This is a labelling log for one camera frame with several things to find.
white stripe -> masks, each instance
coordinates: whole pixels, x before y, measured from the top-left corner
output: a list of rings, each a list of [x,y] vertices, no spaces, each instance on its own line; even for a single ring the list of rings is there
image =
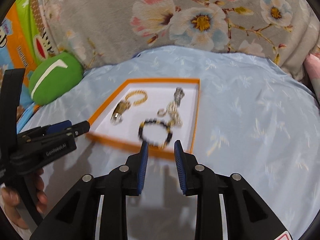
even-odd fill
[[[47,70],[42,74],[42,76],[39,78],[38,82],[36,83],[35,87],[33,88],[33,91],[31,92],[31,99],[33,100],[33,95],[36,92],[36,89],[38,86],[40,86],[41,82],[46,78],[47,75],[50,74],[52,70],[54,70],[56,67],[62,67],[67,68],[68,65],[64,63],[62,59],[58,59],[55,63],[53,63],[50,67],[47,68]]]

orange box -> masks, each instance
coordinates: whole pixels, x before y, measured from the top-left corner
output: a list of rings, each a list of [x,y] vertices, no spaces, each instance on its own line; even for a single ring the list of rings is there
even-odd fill
[[[183,125],[180,128],[171,128],[173,136],[167,148],[160,149],[150,145],[149,155],[174,160],[173,145],[175,140],[180,139],[179,137],[182,138],[180,140],[185,151],[192,153],[200,98],[200,80],[196,78],[127,79],[90,117],[88,121],[91,128],[89,133],[87,133],[87,137],[124,151],[139,152],[142,143],[138,139],[140,123],[145,119],[160,119],[160,117],[157,117],[157,111],[160,108],[165,109],[169,102],[173,100],[176,87],[182,87],[185,92],[185,96],[178,108]],[[129,91],[133,90],[145,90],[148,94],[147,101],[139,106],[131,106],[130,109],[123,113],[123,121],[120,124],[116,126],[111,125],[110,117],[114,108]],[[167,115],[161,119],[167,122],[170,120],[170,117]]]

black beaded bracelet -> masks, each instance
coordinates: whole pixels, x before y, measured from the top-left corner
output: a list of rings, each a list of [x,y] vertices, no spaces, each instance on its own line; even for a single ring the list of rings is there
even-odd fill
[[[165,139],[165,142],[163,143],[163,145],[158,145],[158,144],[153,144],[153,143],[149,143],[148,140],[146,138],[143,137],[143,127],[146,124],[159,124],[162,125],[168,132],[168,136]],[[167,145],[170,143],[171,139],[172,139],[172,132],[170,130],[170,126],[167,125],[164,121],[158,120],[158,119],[149,119],[149,120],[145,120],[144,122],[142,122],[139,126],[139,139],[141,141],[146,141],[149,145],[156,147],[156,148],[166,148]]]

green fabric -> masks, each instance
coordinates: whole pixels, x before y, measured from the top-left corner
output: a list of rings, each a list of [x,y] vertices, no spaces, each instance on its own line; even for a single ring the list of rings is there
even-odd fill
[[[61,59],[68,67],[55,67],[32,91],[45,71],[56,61]],[[78,60],[67,52],[44,61],[37,67],[29,80],[29,93],[33,101],[38,105],[46,105],[76,86],[83,76],[83,69]]]
[[[30,6],[30,0],[16,0],[18,18],[26,38],[28,47],[30,49],[31,55],[37,65],[40,65],[42,61],[36,56],[35,49],[33,47],[33,39],[36,35],[40,35],[38,28],[36,26],[35,18]]]

jewelry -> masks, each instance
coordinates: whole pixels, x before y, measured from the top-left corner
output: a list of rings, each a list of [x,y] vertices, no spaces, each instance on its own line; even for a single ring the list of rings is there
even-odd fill
[[[135,90],[135,91],[128,93],[125,96],[124,100],[121,100],[117,104],[116,108],[114,109],[112,116],[111,116],[111,120],[110,120],[112,124],[117,125],[122,122],[122,119],[121,119],[122,114],[124,113],[124,111],[128,110],[131,107],[131,103],[128,101],[128,99],[132,96],[135,96],[135,95],[144,95],[144,98],[137,100],[137,101],[134,101],[132,103],[134,106],[138,106],[138,105],[144,103],[145,101],[147,101],[147,99],[148,99],[147,92],[145,92],[144,90]]]
[[[169,114],[171,120],[168,122],[170,127],[178,126],[181,127],[183,122],[181,120],[180,114],[178,112],[178,106],[180,106],[181,99],[184,97],[184,92],[182,88],[176,88],[174,93],[174,101],[171,101],[168,106],[167,110],[165,111],[163,108],[158,110],[157,115],[159,117],[164,117],[167,113]]]
[[[158,144],[153,144],[153,143],[149,143],[147,139],[145,139],[143,137],[143,127],[146,125],[146,124],[158,124],[158,125],[161,125],[163,126],[167,132],[168,132],[168,136],[167,138],[165,139],[164,143],[162,145],[158,145]],[[149,145],[155,147],[155,148],[166,148],[167,145],[170,143],[171,139],[172,139],[172,131],[170,130],[170,126],[167,125],[164,121],[161,121],[159,119],[149,119],[149,120],[145,120],[144,122],[142,122],[139,126],[139,132],[138,132],[138,135],[139,135],[139,139],[142,140],[142,141],[146,141],[148,142]]]

